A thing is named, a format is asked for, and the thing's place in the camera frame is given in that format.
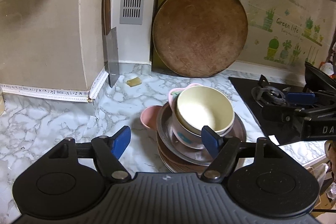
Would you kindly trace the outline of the person's right hand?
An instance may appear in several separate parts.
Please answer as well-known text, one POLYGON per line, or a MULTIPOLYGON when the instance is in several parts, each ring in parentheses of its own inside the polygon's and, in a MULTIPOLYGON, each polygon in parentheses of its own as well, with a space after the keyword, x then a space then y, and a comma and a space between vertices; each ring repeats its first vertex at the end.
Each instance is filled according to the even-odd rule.
POLYGON ((336 167, 336 149, 335 149, 335 140, 328 140, 325 143, 325 152, 327 158, 331 162, 331 168, 333 170, 333 173, 335 173, 335 167, 336 167))

